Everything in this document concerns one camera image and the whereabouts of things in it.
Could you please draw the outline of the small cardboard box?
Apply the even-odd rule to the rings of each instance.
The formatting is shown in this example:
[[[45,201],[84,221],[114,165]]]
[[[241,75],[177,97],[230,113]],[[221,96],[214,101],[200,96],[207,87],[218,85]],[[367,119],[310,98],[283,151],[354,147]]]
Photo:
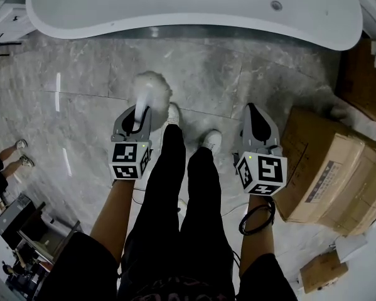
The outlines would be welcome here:
[[[340,262],[335,250],[316,256],[300,269],[304,292],[321,290],[336,282],[347,271],[347,264]]]

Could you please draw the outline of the person's white shoe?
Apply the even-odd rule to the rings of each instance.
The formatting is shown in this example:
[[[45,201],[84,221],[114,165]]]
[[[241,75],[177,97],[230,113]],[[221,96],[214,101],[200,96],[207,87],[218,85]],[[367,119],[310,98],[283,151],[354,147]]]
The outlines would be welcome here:
[[[209,149],[212,155],[216,155],[222,145],[222,133],[219,130],[211,130],[204,137],[201,147]]]
[[[170,103],[168,107],[168,118],[165,121],[166,125],[177,125],[181,122],[180,110],[175,103]]]

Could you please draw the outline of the taped cardboard box with label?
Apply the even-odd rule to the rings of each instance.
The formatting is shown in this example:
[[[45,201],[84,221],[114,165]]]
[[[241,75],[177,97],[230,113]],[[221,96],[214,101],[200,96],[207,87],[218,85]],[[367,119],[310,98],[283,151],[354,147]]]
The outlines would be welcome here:
[[[287,223],[360,235],[376,220],[376,141],[293,107],[281,137],[287,184],[275,196]]]

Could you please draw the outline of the person's black printed shirt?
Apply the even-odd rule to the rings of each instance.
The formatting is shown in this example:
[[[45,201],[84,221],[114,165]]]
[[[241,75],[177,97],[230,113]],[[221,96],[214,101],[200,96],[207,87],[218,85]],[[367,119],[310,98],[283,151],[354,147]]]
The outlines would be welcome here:
[[[117,283],[110,252],[83,233],[75,234],[45,280],[39,301],[298,301],[276,257],[256,259],[240,279],[238,293],[175,270],[158,258],[132,264]]]

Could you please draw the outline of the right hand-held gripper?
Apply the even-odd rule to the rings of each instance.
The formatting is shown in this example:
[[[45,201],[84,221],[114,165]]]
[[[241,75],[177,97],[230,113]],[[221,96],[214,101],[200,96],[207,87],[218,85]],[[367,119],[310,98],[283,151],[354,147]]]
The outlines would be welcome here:
[[[242,148],[234,166],[245,193],[273,196],[287,182],[287,158],[282,154],[279,130],[263,109],[248,103],[244,109]]]

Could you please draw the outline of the person's right forearm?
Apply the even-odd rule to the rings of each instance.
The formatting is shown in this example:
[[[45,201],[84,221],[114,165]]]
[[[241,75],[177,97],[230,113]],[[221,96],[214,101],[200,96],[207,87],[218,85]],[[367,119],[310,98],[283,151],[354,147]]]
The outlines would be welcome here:
[[[245,235],[240,254],[240,278],[258,257],[274,254],[271,216],[271,206],[266,197],[250,195],[243,225]]]

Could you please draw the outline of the cluttered dark desk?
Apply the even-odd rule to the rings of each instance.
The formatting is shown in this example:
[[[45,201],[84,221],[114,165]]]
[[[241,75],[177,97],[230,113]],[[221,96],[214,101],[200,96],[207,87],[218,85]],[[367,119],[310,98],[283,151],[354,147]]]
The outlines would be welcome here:
[[[35,301],[70,238],[82,230],[21,194],[0,211],[0,300]]]

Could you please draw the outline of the white bathtub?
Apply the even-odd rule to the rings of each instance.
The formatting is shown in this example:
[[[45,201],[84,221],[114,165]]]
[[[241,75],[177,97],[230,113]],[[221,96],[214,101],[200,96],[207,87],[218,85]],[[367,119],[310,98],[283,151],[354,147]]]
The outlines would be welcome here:
[[[359,0],[26,0],[34,27],[60,39],[129,29],[216,25],[283,34],[336,51],[362,34]]]

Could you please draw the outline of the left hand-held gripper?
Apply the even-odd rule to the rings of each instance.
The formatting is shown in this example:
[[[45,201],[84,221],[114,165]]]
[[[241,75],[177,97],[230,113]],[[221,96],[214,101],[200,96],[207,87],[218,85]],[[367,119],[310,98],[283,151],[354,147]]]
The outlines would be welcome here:
[[[150,133],[150,107],[143,110],[133,105],[118,116],[114,122],[109,155],[109,167],[114,179],[143,177],[151,159]]]

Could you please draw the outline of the person's black trousers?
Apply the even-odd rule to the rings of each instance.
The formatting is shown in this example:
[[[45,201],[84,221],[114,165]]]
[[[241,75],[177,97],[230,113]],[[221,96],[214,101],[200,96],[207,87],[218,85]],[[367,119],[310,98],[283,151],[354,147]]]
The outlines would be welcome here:
[[[181,129],[168,125],[126,240],[118,301],[234,301],[221,193],[212,151],[187,157]]]

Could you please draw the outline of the person's left white shoe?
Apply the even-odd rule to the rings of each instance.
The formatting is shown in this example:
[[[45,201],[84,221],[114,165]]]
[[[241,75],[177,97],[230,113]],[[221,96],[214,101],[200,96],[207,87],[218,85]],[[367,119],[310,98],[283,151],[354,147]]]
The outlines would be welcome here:
[[[165,121],[166,125],[177,125],[181,122],[180,110],[175,103],[170,103],[168,107],[168,118]]]

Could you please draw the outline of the plain brown cardboard box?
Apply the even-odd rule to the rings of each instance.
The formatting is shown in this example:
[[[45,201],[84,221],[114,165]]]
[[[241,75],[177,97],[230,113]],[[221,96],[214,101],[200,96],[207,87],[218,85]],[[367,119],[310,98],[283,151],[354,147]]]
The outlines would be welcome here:
[[[362,38],[341,54],[335,94],[376,121],[376,40]]]

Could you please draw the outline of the person's left forearm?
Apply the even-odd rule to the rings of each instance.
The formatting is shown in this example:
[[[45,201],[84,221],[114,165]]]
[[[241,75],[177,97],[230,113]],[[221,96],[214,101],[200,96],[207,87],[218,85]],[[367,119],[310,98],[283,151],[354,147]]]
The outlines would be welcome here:
[[[116,180],[93,225],[90,236],[103,245],[121,263],[135,180]]]

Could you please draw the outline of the person's right white shoe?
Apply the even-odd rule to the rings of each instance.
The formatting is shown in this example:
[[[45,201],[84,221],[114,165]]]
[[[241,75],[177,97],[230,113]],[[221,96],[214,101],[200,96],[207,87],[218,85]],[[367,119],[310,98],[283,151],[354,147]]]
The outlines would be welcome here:
[[[222,133],[219,130],[211,130],[204,137],[201,147],[209,149],[212,155],[216,155],[222,145]]]

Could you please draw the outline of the white fluffy duster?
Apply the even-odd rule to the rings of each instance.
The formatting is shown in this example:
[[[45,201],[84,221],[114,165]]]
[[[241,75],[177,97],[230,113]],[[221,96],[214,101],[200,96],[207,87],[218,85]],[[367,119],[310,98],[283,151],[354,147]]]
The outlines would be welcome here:
[[[168,108],[173,92],[162,74],[145,71],[132,81],[131,100],[136,105],[135,121],[142,122],[147,107],[151,109],[151,132],[160,129],[168,118]]]

